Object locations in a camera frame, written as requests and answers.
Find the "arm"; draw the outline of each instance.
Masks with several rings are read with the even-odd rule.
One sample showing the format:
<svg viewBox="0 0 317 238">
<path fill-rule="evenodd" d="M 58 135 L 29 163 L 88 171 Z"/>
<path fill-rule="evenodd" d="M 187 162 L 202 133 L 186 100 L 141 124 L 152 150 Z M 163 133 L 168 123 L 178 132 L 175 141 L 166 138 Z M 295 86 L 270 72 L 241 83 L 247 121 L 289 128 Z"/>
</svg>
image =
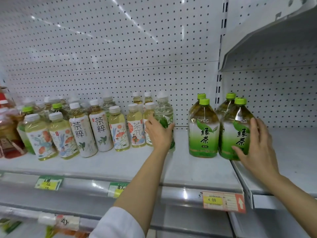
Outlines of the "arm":
<svg viewBox="0 0 317 238">
<path fill-rule="evenodd" d="M 129 212 L 140 224 L 145 235 L 150 227 L 165 157 L 172 142 L 174 126 L 175 124 L 170 124 L 165 129 L 153 116 L 149 117 L 146 122 L 146 132 L 150 135 L 154 150 L 113 205 Z"/>
<path fill-rule="evenodd" d="M 238 147 L 232 148 L 242 164 L 283 203 L 303 229 L 311 237 L 317 238 L 317 200 L 280 175 L 272 137 L 263 121 L 251 119 L 248 155 L 244 155 Z"/>
</svg>

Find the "green bottle cap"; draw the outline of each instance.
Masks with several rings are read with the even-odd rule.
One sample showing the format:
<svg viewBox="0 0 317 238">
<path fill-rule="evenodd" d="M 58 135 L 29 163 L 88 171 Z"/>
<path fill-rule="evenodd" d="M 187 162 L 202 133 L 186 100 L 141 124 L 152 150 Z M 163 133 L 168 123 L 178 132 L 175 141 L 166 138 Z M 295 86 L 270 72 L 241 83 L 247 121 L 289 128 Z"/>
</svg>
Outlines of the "green bottle cap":
<svg viewBox="0 0 317 238">
<path fill-rule="evenodd" d="M 209 98 L 201 98 L 199 100 L 200 105 L 209 105 Z"/>
<path fill-rule="evenodd" d="M 52 107 L 53 108 L 61 108 L 62 104 L 61 103 L 54 103 L 54 104 L 52 104 Z"/>
<path fill-rule="evenodd" d="M 32 106 L 24 106 L 22 108 L 22 112 L 26 113 L 26 112 L 31 112 L 33 111 L 33 107 Z"/>
<path fill-rule="evenodd" d="M 206 94 L 197 94 L 197 99 L 206 98 Z"/>
<path fill-rule="evenodd" d="M 236 97 L 235 98 L 235 104 L 246 105 L 247 104 L 247 99 L 246 98 Z"/>
<path fill-rule="evenodd" d="M 235 93 L 227 93 L 226 94 L 226 98 L 227 99 L 234 99 L 236 97 L 236 94 Z"/>
</svg>

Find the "price tag holder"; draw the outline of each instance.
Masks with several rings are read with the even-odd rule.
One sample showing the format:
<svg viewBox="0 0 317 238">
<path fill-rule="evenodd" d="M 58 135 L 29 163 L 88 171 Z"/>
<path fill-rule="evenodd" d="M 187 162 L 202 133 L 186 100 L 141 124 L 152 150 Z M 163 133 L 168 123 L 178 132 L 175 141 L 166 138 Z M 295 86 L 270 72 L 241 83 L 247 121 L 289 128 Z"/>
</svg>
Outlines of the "price tag holder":
<svg viewBox="0 0 317 238">
<path fill-rule="evenodd" d="M 64 178 L 61 176 L 40 176 L 35 184 L 37 189 L 58 190 Z"/>
<path fill-rule="evenodd" d="M 108 197 L 118 198 L 129 183 L 111 182 L 108 189 Z"/>
<path fill-rule="evenodd" d="M 78 216 L 56 216 L 56 226 L 62 229 L 79 230 L 80 217 Z"/>
<path fill-rule="evenodd" d="M 203 191 L 203 202 L 205 209 L 246 212 L 243 194 Z"/>
</svg>

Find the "right hand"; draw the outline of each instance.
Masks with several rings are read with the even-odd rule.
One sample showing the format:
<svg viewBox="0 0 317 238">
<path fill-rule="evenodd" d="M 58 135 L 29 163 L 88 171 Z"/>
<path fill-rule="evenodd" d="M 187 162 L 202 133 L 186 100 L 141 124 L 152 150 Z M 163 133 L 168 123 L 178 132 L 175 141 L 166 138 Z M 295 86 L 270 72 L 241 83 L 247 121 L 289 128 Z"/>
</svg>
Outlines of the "right hand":
<svg viewBox="0 0 317 238">
<path fill-rule="evenodd" d="M 255 118 L 251 119 L 250 132 L 248 155 L 245 155 L 236 146 L 232 146 L 232 148 L 237 153 L 242 164 L 265 184 L 268 178 L 280 175 L 275 151 L 272 147 L 272 136 L 269 134 L 264 122 Z"/>
<path fill-rule="evenodd" d="M 149 134 L 154 149 L 163 149 L 168 151 L 172 143 L 172 130 L 175 126 L 171 123 L 167 128 L 164 128 L 153 116 L 149 116 L 145 122 L 145 131 Z"/>
</svg>

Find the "white sleeve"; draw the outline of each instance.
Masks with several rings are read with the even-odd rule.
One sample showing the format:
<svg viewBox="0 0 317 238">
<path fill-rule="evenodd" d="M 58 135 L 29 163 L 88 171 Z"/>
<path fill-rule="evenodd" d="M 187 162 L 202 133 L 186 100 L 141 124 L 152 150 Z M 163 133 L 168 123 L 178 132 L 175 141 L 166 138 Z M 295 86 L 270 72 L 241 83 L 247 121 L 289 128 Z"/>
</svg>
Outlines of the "white sleeve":
<svg viewBox="0 0 317 238">
<path fill-rule="evenodd" d="M 145 238 L 145 235 L 130 213 L 119 207 L 111 207 L 89 238 Z"/>
</svg>

